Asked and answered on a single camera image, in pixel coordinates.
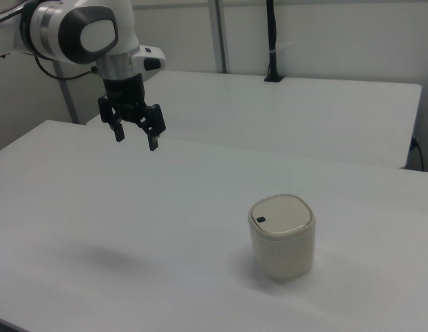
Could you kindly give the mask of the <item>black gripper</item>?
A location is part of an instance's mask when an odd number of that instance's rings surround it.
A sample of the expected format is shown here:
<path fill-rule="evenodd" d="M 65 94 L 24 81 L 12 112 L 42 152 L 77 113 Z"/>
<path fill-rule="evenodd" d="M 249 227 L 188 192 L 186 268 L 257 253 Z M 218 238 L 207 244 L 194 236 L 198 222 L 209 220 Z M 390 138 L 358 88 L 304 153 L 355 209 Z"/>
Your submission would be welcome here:
<path fill-rule="evenodd" d="M 142 74 L 123 80 L 103 79 L 103 84 L 106 95 L 98 99 L 100 118 L 114 132 L 116 141 L 125 138 L 123 119 L 136 123 L 147 134 L 149 150 L 156 150 L 166 124 L 159 104 L 146 106 Z"/>

